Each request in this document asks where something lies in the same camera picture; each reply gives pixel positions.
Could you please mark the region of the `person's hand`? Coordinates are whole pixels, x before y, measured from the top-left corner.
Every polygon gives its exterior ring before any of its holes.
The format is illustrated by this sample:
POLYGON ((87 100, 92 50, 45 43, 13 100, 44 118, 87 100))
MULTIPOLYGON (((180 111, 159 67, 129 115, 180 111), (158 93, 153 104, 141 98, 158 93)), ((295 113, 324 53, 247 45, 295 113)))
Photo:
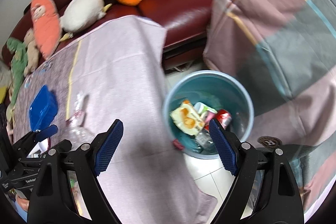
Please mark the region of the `person's hand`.
POLYGON ((15 200, 23 211, 28 212, 29 203, 30 203, 30 201, 28 199, 22 198, 18 194, 16 194, 15 200))

